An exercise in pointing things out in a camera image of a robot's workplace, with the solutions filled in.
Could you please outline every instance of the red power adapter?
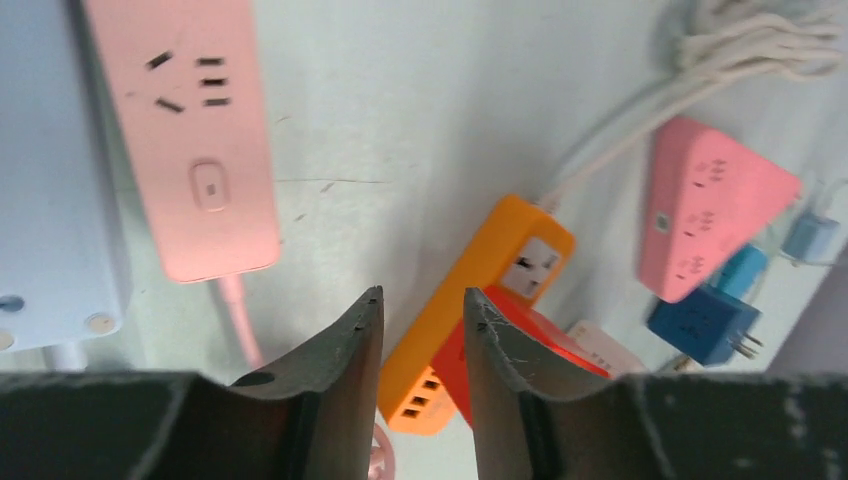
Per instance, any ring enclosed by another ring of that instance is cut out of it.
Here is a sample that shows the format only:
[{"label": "red power adapter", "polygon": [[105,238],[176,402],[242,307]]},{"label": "red power adapter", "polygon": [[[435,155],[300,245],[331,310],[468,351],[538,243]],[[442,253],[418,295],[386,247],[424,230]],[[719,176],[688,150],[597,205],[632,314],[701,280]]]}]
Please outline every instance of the red power adapter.
[{"label": "red power adapter", "polygon": [[[497,286],[489,286],[483,290],[501,314],[528,336],[553,350],[562,358],[588,370],[595,375],[610,378],[609,373],[586,360],[590,355],[581,349],[565,333],[545,318],[544,315],[530,307],[521,305],[509,294]],[[439,352],[430,364],[436,376],[442,380],[442,385],[448,391],[462,417],[471,423],[471,391],[468,386],[468,370],[465,365],[465,327],[463,322],[454,328],[448,339],[442,344]]]}]

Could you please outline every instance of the pink power strip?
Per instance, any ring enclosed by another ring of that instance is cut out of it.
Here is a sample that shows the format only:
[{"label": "pink power strip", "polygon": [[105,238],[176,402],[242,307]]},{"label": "pink power strip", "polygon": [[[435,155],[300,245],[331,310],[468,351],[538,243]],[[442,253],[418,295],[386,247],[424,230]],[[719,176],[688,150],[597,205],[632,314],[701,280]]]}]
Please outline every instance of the pink power strip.
[{"label": "pink power strip", "polygon": [[87,0],[162,266],[177,282],[280,254],[249,0]]},{"label": "pink power strip", "polygon": [[791,205],[800,180],[685,117],[657,133],[639,278],[678,302]]}]

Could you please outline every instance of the power switch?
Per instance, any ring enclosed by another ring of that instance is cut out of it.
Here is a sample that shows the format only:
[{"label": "power switch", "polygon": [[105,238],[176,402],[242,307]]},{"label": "power switch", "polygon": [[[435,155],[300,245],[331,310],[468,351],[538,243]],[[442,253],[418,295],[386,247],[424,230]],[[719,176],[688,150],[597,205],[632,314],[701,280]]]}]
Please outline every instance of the power switch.
[{"label": "power switch", "polygon": [[227,182],[224,168],[216,162],[199,163],[191,169],[191,184],[197,206],[217,212],[227,206]]}]

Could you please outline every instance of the white table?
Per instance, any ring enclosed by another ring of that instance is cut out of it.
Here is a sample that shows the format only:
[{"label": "white table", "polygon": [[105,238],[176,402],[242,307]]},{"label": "white table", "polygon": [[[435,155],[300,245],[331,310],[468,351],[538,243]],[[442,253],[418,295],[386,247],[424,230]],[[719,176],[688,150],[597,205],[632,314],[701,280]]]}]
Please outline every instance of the white table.
[{"label": "white table", "polygon": [[[374,284],[385,287],[387,354],[495,202],[537,195],[590,125],[668,75],[669,40],[682,28],[681,2],[669,0],[256,3],[285,238],[282,260],[246,277],[269,358]],[[805,85],[748,81],[688,113],[795,173],[848,177],[846,73]],[[607,141],[622,133],[607,132]],[[599,323],[653,368],[674,351],[644,327],[653,299],[634,273],[648,144],[565,200],[558,218],[580,246],[540,309],[563,326]],[[214,290],[164,277],[119,150],[131,321],[89,347],[137,367],[232,381],[248,367]],[[848,222],[848,198],[832,214]],[[765,368],[826,273],[775,261],[756,302],[754,335],[766,347],[722,369]],[[35,365],[33,355],[18,355],[18,366]],[[475,478],[471,431],[459,416],[436,437],[393,441],[399,479]]]}]

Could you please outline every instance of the pink cord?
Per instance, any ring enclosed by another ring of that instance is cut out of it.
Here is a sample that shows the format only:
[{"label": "pink cord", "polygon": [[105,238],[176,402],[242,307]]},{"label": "pink cord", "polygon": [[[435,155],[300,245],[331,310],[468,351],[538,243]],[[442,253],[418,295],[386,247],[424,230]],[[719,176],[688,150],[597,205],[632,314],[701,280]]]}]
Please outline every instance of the pink cord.
[{"label": "pink cord", "polygon": [[244,284],[239,275],[229,275],[218,279],[218,289],[227,303],[230,311],[230,320],[236,331],[241,349],[251,368],[257,369],[265,366],[262,359],[262,350],[256,341],[253,327],[250,325],[250,317],[247,314],[247,305],[244,303]]},{"label": "pink cord", "polygon": [[376,447],[371,447],[371,462],[368,465],[368,480],[395,480],[395,450],[386,432],[374,424]]}]

